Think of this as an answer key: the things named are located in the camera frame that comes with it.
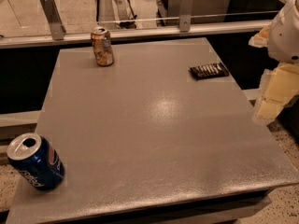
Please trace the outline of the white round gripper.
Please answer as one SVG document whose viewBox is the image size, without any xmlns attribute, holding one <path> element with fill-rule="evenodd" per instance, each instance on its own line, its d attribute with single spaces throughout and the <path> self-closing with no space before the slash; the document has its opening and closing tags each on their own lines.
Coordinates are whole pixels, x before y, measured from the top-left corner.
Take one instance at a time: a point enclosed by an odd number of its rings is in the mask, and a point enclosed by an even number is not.
<svg viewBox="0 0 299 224">
<path fill-rule="evenodd" d="M 299 93 L 299 0 L 288 0 L 271 26 L 252 36 L 249 45 L 267 48 L 268 55 L 282 63 L 273 71 L 265 69 L 252 120 L 259 125 L 274 121 Z"/>
</svg>

